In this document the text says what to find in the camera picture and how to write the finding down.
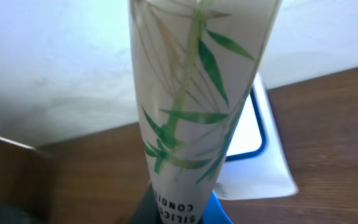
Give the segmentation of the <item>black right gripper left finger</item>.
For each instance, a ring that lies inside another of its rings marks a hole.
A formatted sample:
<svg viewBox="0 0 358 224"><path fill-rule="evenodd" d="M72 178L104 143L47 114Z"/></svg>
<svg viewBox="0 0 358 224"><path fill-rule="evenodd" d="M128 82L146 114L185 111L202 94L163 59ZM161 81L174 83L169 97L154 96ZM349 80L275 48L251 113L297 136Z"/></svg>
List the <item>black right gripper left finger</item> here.
<svg viewBox="0 0 358 224"><path fill-rule="evenodd" d="M162 224L154 190L150 183L128 224Z"/></svg>

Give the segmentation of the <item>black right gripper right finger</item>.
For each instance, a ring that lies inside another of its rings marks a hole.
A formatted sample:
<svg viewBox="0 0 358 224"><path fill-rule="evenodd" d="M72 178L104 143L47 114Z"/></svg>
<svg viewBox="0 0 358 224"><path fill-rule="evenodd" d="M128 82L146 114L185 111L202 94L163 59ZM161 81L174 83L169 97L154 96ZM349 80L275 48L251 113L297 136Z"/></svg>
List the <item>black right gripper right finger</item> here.
<svg viewBox="0 0 358 224"><path fill-rule="evenodd" d="M199 224L233 224L214 192L208 200Z"/></svg>

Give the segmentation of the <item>white tube package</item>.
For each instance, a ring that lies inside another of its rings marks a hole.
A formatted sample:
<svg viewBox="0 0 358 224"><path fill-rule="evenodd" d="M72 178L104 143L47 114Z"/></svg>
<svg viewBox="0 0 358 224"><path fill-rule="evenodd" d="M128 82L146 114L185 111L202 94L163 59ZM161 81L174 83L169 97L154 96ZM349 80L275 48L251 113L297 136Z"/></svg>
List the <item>white tube package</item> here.
<svg viewBox="0 0 358 224"><path fill-rule="evenodd" d="M139 126L162 223L198 223L279 0L130 0Z"/></svg>

